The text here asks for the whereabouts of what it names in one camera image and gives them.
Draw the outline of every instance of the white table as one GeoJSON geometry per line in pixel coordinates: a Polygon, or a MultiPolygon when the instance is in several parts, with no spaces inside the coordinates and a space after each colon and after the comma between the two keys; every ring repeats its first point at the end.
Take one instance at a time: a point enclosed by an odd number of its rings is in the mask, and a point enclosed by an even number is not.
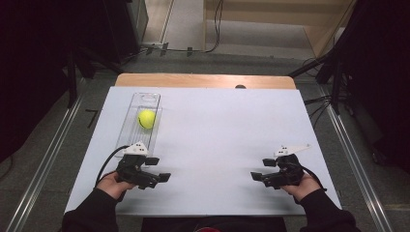
{"type": "MultiPolygon", "coordinates": [[[[265,188],[250,172],[263,166],[280,145],[310,144],[297,154],[340,206],[306,108],[298,90],[112,87],[79,170],[66,211],[91,192],[116,143],[134,93],[161,94],[161,121],[153,173],[170,172],[156,188],[127,191],[117,214],[156,216],[286,216],[304,210],[283,190],[265,188]]],[[[113,159],[105,172],[116,168],[113,159]]]]}

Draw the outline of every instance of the tennis ball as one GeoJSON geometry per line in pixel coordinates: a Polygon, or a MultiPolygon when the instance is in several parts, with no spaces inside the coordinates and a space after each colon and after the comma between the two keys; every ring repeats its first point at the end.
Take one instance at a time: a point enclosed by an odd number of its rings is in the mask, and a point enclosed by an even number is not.
{"type": "Polygon", "coordinates": [[[144,129],[151,129],[154,126],[155,113],[152,110],[144,109],[138,114],[138,122],[144,129]]]}

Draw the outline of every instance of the transparent box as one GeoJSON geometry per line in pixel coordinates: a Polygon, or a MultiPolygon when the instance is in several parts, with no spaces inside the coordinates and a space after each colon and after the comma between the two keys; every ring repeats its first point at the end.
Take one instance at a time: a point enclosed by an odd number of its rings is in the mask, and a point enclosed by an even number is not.
{"type": "MultiPolygon", "coordinates": [[[[158,128],[161,118],[161,95],[153,93],[136,93],[132,96],[132,101],[124,120],[123,127],[118,138],[117,147],[132,145],[141,141],[148,149],[148,156],[154,153],[155,141],[157,139],[158,128]],[[142,110],[152,110],[155,113],[154,125],[151,129],[143,128],[138,122],[138,114],[142,110]]],[[[115,157],[121,158],[122,152],[118,152],[115,157]]]]}

